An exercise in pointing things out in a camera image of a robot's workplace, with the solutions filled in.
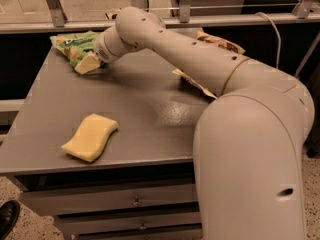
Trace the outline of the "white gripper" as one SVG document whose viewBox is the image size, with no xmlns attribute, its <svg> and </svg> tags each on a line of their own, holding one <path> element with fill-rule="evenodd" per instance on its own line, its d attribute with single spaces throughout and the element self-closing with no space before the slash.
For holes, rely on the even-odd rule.
<svg viewBox="0 0 320 240">
<path fill-rule="evenodd" d="M 75 67 L 81 75 L 96 70 L 101 66 L 101 61 L 112 63 L 127 53 L 137 51 L 135 45 L 123 41 L 116 28 L 107 28 L 93 41 L 93 52 L 88 52 Z"/>
</svg>

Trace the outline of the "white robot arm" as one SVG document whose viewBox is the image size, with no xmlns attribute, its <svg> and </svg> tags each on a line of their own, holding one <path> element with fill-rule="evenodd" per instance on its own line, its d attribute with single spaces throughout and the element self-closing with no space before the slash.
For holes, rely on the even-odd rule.
<svg viewBox="0 0 320 240">
<path fill-rule="evenodd" d="M 307 240 L 301 158 L 315 109 L 295 77 L 122 9 L 93 42 L 100 60 L 150 49 L 217 98 L 201 114 L 193 163 L 204 240 Z"/>
</svg>

